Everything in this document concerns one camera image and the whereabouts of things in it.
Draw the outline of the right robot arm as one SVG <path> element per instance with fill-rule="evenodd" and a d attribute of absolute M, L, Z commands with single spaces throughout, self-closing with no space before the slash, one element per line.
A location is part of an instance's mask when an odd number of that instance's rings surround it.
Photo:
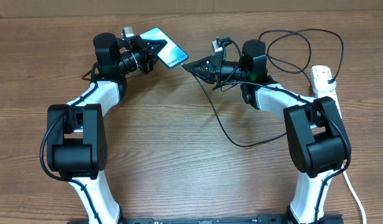
<path fill-rule="evenodd" d="M 293 200 L 283 215 L 259 215 L 259 223 L 343 223 L 341 215 L 327 215 L 324 201 L 332 179 L 350 165 L 351 144 L 336 102 L 329 96 L 301 96 L 283 88 L 267 70 L 265 43 L 248 40 L 240 59 L 226 59 L 226 37 L 212 43 L 214 54 L 183 65 L 198 82 L 216 88 L 239 84 L 244 102 L 284 120 L 290 157 L 298 169 Z"/>

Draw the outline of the white power strip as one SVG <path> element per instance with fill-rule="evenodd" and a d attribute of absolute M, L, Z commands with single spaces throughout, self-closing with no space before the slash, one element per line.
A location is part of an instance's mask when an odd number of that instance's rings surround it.
<path fill-rule="evenodd" d="M 310 75 L 312 79 L 314 97 L 331 97 L 335 101 L 339 115 L 342 116 L 338 96 L 336 94 L 336 82 L 328 83 L 333 79 L 331 69 L 324 65 L 315 65 L 311 68 Z"/>

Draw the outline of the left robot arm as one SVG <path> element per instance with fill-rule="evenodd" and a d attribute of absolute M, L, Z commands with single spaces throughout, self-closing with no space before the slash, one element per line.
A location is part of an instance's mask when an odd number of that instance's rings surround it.
<path fill-rule="evenodd" d="M 167 43 L 133 34 L 121 38 L 107 32 L 96 35 L 97 62 L 82 77 L 90 83 L 88 90 L 47 110 L 40 165 L 50 178 L 76 190 L 88 214 L 87 223 L 125 222 L 105 176 L 108 146 L 103 117 L 123 99 L 127 74 L 152 71 Z"/>

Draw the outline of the Samsung Galaxy smartphone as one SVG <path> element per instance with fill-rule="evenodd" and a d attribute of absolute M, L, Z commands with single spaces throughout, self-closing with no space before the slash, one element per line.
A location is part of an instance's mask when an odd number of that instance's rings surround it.
<path fill-rule="evenodd" d="M 141 34 L 140 37 L 146 40 L 165 40 L 167 42 L 158 53 L 158 57 L 168 68 L 174 68 L 189 58 L 188 54 L 158 27 Z"/>

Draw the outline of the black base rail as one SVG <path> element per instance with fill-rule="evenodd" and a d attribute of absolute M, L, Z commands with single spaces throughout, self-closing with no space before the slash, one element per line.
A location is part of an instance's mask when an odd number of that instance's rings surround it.
<path fill-rule="evenodd" d="M 185 218 L 154 220 L 152 218 L 123 218 L 120 224 L 292 224 L 296 223 L 285 215 L 258 215 L 257 217 L 232 218 Z"/>

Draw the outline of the white charger plug adapter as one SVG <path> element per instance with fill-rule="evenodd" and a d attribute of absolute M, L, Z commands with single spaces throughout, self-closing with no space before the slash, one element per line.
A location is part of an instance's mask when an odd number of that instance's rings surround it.
<path fill-rule="evenodd" d="M 336 81 L 331 77 L 313 77 L 313 92 L 326 93 L 336 88 Z"/>

